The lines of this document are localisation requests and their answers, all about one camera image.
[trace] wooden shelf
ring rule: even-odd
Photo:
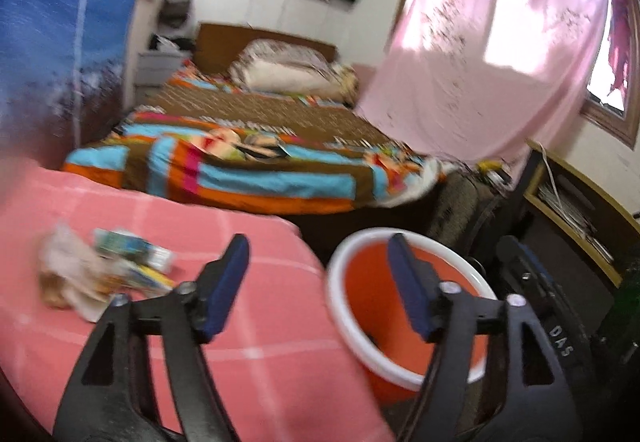
[[[598,252],[598,250],[593,247],[587,240],[582,238],[567,222],[565,222],[555,211],[553,211],[549,206],[547,206],[542,200],[540,200],[537,196],[532,193],[527,192],[524,195],[525,200],[531,204],[535,209],[541,212],[544,216],[546,216],[549,220],[551,220],[558,228],[562,230],[562,232],[575,244],[582,252],[584,252],[591,260],[600,268],[600,270],[609,278],[609,281],[612,282],[616,287],[620,286],[622,282],[622,275],[618,273],[613,265],[611,265],[607,260],[603,258],[603,256]]]

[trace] bed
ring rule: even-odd
[[[438,161],[415,155],[340,103],[248,92],[230,83],[223,77],[229,65],[259,38],[304,45],[335,59],[329,44],[202,24],[193,63],[130,114],[120,135],[73,151],[63,169],[120,189],[285,216],[299,225],[306,216],[342,221],[350,212],[374,209],[380,219],[364,218],[355,230],[411,228],[404,220],[407,206],[433,188]],[[400,215],[384,210],[400,210],[404,218],[389,220],[387,214]],[[301,227],[305,240],[315,243],[308,227]],[[342,238],[312,247],[326,251],[326,261]]]
[[[248,272],[224,332],[203,346],[241,439],[393,439],[361,369],[327,316],[322,267],[292,224],[115,190],[34,162],[22,167],[20,181],[0,210],[6,246],[0,251],[0,366],[47,430],[92,329],[74,311],[49,309],[38,296],[36,245],[64,221],[85,241],[96,227],[124,227],[171,249],[176,258],[170,275],[177,282],[193,279],[204,263],[220,256],[233,234],[244,233],[251,246]],[[161,343],[151,337],[150,345],[162,423],[179,430]],[[0,372],[3,400],[9,391]],[[11,440],[26,440],[11,437],[7,428],[3,434]]]

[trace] black device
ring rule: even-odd
[[[195,282],[164,297],[114,298],[90,335],[65,389],[53,430],[58,442],[236,442],[200,345],[223,329],[249,260],[236,235]],[[573,442],[580,422],[562,368],[521,295],[474,297],[442,282],[402,235],[388,243],[394,281],[412,327],[436,343],[402,442]],[[182,434],[159,421],[146,336],[161,335]],[[490,336],[477,425],[456,433],[476,334]]]

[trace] blue gripper pad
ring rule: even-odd
[[[249,240],[247,237],[244,235],[234,236],[218,263],[223,264],[223,274],[215,289],[207,297],[207,320],[201,329],[207,342],[224,329],[226,318],[229,316],[242,278],[244,278],[249,266]]]
[[[389,239],[386,255],[409,322],[416,333],[427,339],[436,329],[431,303],[439,296],[440,278],[431,263],[414,256],[401,233]]]

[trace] black bag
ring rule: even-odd
[[[504,197],[480,175],[450,173],[438,196],[426,235],[462,257],[472,257],[474,246],[504,202]]]
[[[158,21],[173,29],[181,28],[189,18],[191,0],[164,0]]]

